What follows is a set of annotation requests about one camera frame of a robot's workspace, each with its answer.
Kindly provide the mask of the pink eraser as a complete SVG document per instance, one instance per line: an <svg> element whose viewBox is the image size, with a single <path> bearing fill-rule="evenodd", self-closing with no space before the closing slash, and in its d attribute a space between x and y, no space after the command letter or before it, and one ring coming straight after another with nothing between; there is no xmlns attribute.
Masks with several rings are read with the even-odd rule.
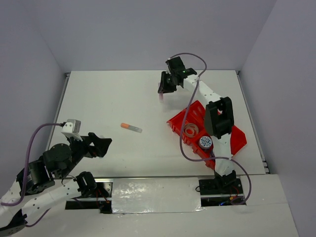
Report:
<svg viewBox="0 0 316 237"><path fill-rule="evenodd" d="M163 99L163 93L160 93L160 94L159 94L159 100L160 100L161 102L164 101L164 99Z"/></svg>

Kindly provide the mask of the orange capped lead case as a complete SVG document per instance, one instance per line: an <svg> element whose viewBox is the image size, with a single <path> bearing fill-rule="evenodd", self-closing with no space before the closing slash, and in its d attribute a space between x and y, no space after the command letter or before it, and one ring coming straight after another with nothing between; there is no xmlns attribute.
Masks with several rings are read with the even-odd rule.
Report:
<svg viewBox="0 0 316 237"><path fill-rule="evenodd" d="M138 132L138 133L141 133L141 132L142 132L142 129L141 129L141 128L132 126L132 125L127 124L127 123L121 123L120 126L121 126L122 128L131 130L131 131L134 131L134 132Z"/></svg>

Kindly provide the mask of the large clear tape roll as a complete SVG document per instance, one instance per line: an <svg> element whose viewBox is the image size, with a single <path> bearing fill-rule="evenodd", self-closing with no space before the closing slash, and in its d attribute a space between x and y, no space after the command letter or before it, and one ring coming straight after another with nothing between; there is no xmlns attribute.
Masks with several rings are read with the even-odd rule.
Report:
<svg viewBox="0 0 316 237"><path fill-rule="evenodd" d="M183 132L187 137L195 137L199 133L199 128L194 123L187 123L184 125Z"/></svg>

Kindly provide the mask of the blue tape stack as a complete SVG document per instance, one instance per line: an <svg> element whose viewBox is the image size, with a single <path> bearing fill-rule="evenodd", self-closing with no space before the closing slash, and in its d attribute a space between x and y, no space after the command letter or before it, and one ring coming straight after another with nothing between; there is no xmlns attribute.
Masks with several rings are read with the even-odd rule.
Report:
<svg viewBox="0 0 316 237"><path fill-rule="evenodd" d="M209 150L213 146L213 142L211 137L209 136L202 136L198 141L199 147L203 150Z"/></svg>

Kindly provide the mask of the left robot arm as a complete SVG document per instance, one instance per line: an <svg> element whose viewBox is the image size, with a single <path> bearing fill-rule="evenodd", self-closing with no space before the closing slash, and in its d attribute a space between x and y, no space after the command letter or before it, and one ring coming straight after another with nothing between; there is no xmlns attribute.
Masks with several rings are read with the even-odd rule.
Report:
<svg viewBox="0 0 316 237"><path fill-rule="evenodd" d="M46 192L56 179L64 180L83 158L104 157L111 138L99 138L90 132L80 140L69 138L28 164L17 175L11 189L0 199L0 235L7 237L25 227L28 219L40 211L47 213L55 205L74 198L93 196L98 191L91 172L83 171L71 181Z"/></svg>

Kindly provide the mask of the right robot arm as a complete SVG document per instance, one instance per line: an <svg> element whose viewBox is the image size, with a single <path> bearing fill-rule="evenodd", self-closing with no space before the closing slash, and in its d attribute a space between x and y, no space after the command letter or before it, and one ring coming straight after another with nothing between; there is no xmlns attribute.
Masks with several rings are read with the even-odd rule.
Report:
<svg viewBox="0 0 316 237"><path fill-rule="evenodd" d="M215 189L220 193L226 193L237 177L231 151L231 133L234 126L232 101L229 97L222 97L214 92L200 79L207 70L205 60L195 54L187 53L203 62L204 70L197 73L193 68L185 67L181 55L182 53L175 54L165 62L167 70L161 73L158 94L173 93L178 86L192 94L182 121L180 137L183 136L185 121L193 99L197 98L205 107L204 129L212 138L214 149L210 157L203 160L215 161Z"/></svg>

